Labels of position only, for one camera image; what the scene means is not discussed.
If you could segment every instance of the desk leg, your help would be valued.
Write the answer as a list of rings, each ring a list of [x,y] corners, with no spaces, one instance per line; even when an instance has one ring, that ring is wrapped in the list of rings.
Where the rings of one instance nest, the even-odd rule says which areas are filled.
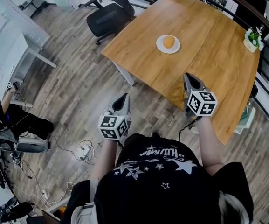
[[[125,80],[128,82],[129,85],[133,86],[134,85],[134,80],[132,79],[131,75],[129,74],[128,71],[126,71],[122,66],[119,66],[117,63],[112,61],[116,68],[119,70],[119,72],[124,76]]]
[[[27,108],[33,108],[33,104],[30,104],[30,103],[25,103],[24,104],[24,102],[18,101],[18,100],[11,100],[10,104],[20,105],[20,106],[23,106],[23,107],[26,107],[26,105],[27,105]]]
[[[52,63],[50,60],[46,59],[44,56],[41,56],[38,52],[35,52],[33,49],[29,48],[28,52],[34,55],[35,57],[39,58],[40,60],[44,61],[48,65],[51,65],[53,68],[57,68],[57,65]]]

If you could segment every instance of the forearm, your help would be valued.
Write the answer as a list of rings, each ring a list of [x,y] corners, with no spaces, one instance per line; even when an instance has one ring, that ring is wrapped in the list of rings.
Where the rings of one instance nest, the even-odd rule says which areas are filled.
[[[114,140],[104,140],[101,153],[90,177],[91,180],[100,180],[115,167],[116,152],[117,142]]]
[[[199,130],[200,155],[203,167],[213,175],[224,166],[222,146],[216,137],[211,119],[208,116],[204,116],[197,121],[197,127]]]
[[[9,108],[10,101],[11,101],[12,97],[13,97],[13,93],[7,92],[5,97],[3,98],[2,102],[1,102],[4,114],[7,112],[8,108]]]

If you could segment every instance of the seated person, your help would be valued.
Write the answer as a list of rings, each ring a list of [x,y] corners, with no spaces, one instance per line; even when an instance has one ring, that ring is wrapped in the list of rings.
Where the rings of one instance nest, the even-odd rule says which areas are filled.
[[[0,131],[10,128],[14,137],[18,139],[24,132],[30,132],[45,140],[53,131],[53,124],[46,120],[28,114],[18,105],[11,105],[10,101],[17,90],[12,87],[0,101]]]
[[[253,200],[243,166],[224,164],[211,119],[197,121],[202,165],[184,144],[133,134],[115,164],[105,140],[90,180],[73,187],[62,224],[249,224]]]

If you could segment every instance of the wooden floor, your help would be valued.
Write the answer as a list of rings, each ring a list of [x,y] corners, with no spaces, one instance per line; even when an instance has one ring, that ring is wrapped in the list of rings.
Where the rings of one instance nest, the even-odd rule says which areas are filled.
[[[58,68],[53,69],[40,61],[32,65],[22,89],[26,100],[34,104],[30,111],[55,123],[52,135],[60,146],[82,155],[79,142],[91,140],[98,158],[101,149],[98,142],[103,140],[97,130],[98,117],[115,95],[127,92],[131,97],[130,134],[149,135],[156,129],[163,137],[177,140],[179,130],[188,122],[184,113],[138,80],[130,87],[116,67],[101,55],[109,40],[101,46],[95,44],[95,37],[86,23],[86,16],[93,10],[82,8],[76,12],[62,12],[50,5],[34,18],[51,35],[43,55]],[[251,128],[241,135],[233,134],[224,147],[224,154],[226,162],[240,161],[244,165],[255,203],[255,223],[258,223],[269,220],[269,121],[256,108]],[[197,135],[185,130],[181,140],[200,157]],[[61,198],[68,181],[85,180],[92,169],[92,165],[77,161],[72,153],[57,147],[54,138],[51,141],[48,152],[24,154],[23,157],[48,193],[49,202]],[[37,197],[26,195],[36,194],[35,179],[28,179],[13,164],[10,170],[17,197],[46,209]]]

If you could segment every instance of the gray chair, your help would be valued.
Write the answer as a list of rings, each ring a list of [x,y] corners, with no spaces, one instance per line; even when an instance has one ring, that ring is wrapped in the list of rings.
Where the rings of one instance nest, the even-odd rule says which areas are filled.
[[[88,6],[92,3],[99,9],[87,17],[87,23],[92,33],[98,37],[96,44],[100,45],[100,41],[111,34],[118,34],[125,24],[133,19],[134,8],[128,0],[113,0],[111,3],[103,7],[99,0],[91,0],[84,4]]]

